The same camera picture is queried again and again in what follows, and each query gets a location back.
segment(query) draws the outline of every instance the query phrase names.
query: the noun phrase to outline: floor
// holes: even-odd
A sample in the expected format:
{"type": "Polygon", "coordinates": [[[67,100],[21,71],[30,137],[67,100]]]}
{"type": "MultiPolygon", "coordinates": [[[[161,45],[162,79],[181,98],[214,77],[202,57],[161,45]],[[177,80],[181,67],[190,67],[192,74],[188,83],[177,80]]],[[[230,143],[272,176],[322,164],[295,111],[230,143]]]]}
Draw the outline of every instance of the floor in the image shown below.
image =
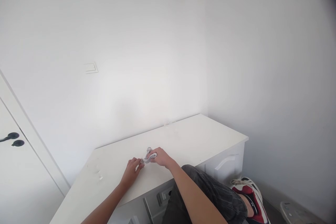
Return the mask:
{"type": "Polygon", "coordinates": [[[286,224],[284,218],[282,217],[278,209],[272,206],[266,199],[263,199],[262,201],[271,224],[286,224]]]}

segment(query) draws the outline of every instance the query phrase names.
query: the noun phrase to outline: white door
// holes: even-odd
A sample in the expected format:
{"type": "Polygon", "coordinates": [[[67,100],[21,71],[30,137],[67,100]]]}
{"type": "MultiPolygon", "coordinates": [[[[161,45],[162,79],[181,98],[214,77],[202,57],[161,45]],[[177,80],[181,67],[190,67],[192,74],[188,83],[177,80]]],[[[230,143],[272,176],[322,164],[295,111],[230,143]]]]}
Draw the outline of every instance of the white door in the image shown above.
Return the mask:
{"type": "Polygon", "coordinates": [[[20,136],[0,142],[0,223],[48,224],[64,196],[0,100],[0,140],[12,132],[20,136]]]}

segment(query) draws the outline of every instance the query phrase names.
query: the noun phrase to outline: light switch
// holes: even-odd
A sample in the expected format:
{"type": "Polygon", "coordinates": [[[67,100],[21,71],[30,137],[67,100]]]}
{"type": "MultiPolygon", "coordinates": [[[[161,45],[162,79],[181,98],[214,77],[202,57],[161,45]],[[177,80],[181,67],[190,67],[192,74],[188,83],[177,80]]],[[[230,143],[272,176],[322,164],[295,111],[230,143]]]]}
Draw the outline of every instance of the light switch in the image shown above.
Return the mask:
{"type": "Polygon", "coordinates": [[[87,64],[84,64],[83,66],[84,66],[84,71],[87,74],[98,72],[98,69],[95,63],[87,63],[87,64]]]}

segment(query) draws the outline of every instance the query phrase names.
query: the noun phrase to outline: finger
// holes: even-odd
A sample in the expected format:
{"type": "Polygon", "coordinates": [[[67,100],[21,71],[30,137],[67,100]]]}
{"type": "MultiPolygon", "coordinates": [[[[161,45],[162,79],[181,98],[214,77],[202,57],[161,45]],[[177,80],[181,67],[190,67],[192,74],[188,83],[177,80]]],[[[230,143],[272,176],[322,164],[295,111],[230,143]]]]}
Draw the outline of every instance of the finger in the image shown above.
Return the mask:
{"type": "Polygon", "coordinates": [[[156,148],[156,149],[152,150],[150,153],[148,153],[147,158],[148,158],[150,155],[152,155],[153,153],[157,153],[157,152],[158,152],[158,149],[159,149],[159,148],[156,148]]]}
{"type": "Polygon", "coordinates": [[[135,172],[136,174],[139,174],[140,170],[145,166],[145,164],[139,165],[137,171],[135,172]]]}
{"type": "Polygon", "coordinates": [[[140,164],[140,162],[141,162],[141,159],[137,159],[132,163],[132,165],[137,166],[138,164],[140,164]]]}

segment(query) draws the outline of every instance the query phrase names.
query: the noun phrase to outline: small white object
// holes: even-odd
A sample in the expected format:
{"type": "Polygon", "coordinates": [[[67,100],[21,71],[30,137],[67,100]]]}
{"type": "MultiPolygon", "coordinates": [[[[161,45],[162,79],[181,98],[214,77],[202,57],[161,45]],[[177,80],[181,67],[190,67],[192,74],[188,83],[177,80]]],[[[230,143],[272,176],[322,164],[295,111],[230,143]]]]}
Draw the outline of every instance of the small white object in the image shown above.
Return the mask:
{"type": "Polygon", "coordinates": [[[150,155],[148,158],[147,158],[147,155],[152,151],[153,149],[151,147],[148,147],[147,148],[147,153],[145,156],[142,157],[141,159],[141,163],[150,163],[151,159],[152,158],[155,158],[157,156],[156,153],[153,153],[152,155],[150,155]]]}
{"type": "Polygon", "coordinates": [[[98,69],[97,69],[97,66],[96,66],[95,62],[87,63],[87,64],[84,64],[83,66],[84,66],[84,71],[87,74],[92,74],[92,73],[98,72],[98,69]]]}

